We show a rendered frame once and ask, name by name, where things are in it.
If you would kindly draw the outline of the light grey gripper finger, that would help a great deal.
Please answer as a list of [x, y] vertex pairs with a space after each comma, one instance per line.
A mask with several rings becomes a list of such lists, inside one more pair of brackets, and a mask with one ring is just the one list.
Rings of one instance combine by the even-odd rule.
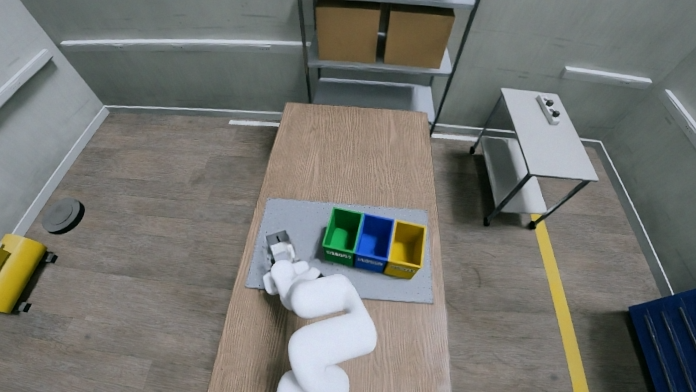
[[[272, 268], [272, 265], [269, 266], [269, 262], [268, 262], [269, 257], [268, 257], [267, 250], [266, 250], [266, 248], [265, 248], [265, 249], [262, 249], [262, 250], [263, 250], [264, 258], [265, 258], [266, 265], [267, 265], [267, 267], [266, 267], [266, 268], [267, 268], [267, 271], [270, 272], [270, 271], [271, 271], [271, 268]], [[266, 255], [266, 254], [267, 254], [267, 255]]]
[[296, 252], [296, 255], [297, 255], [297, 256], [293, 257], [294, 262], [293, 262], [292, 264], [296, 264], [296, 261], [301, 261], [301, 259], [300, 259], [300, 256], [299, 256], [299, 253], [298, 253], [298, 250], [297, 250], [297, 247], [296, 247], [296, 244], [295, 244], [294, 239], [291, 240], [291, 243], [292, 243], [293, 249], [294, 249], [294, 251]]

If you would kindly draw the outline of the green returns bin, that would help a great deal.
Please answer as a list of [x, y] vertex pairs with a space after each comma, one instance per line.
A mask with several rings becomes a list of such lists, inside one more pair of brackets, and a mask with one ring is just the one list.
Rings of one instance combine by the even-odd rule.
[[333, 207], [322, 243], [326, 261], [352, 266], [363, 215]]

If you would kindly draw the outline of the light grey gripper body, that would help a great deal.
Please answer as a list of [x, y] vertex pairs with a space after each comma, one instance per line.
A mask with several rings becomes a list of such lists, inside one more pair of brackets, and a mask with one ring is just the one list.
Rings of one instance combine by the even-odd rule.
[[[298, 263], [293, 264], [293, 265], [294, 265], [295, 270], [296, 270], [296, 272], [297, 272], [298, 275], [300, 275], [304, 270], [306, 270], [307, 268], [309, 268], [307, 262], [305, 262], [305, 261], [301, 261], [301, 262], [298, 262]], [[277, 287], [273, 287], [273, 284], [272, 284], [272, 283], [274, 283], [274, 281], [273, 281], [273, 279], [272, 279], [272, 277], [271, 277], [271, 272], [270, 272], [270, 273], [267, 273], [267, 274], [264, 276], [263, 279], [264, 279], [266, 291], [267, 291], [270, 295], [279, 294], [279, 292], [278, 292], [278, 290], [277, 290]]]

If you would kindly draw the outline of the blue open-top bin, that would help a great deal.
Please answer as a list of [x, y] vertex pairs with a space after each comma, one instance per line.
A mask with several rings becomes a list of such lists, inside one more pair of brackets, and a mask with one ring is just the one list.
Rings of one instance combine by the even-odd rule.
[[355, 250], [356, 268], [382, 273], [389, 259], [394, 223], [394, 219], [364, 213]]

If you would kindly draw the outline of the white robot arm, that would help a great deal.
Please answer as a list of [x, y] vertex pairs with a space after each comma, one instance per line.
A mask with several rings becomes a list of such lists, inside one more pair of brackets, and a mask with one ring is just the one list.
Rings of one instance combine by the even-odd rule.
[[324, 277], [312, 267], [297, 276], [287, 260], [285, 251], [274, 254], [271, 276], [288, 310], [304, 319], [340, 311], [346, 314], [306, 325], [291, 336], [292, 370], [282, 376], [277, 392], [349, 392], [348, 376], [335, 364], [373, 351], [377, 340], [374, 324], [344, 275]]

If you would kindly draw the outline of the yellow open bin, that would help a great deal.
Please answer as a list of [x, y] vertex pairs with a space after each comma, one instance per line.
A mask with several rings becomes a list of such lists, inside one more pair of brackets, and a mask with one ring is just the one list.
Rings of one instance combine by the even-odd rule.
[[[425, 236], [426, 226], [395, 220], [389, 260], [386, 261], [384, 274], [411, 280], [423, 266]], [[417, 248], [414, 253], [415, 247]]]

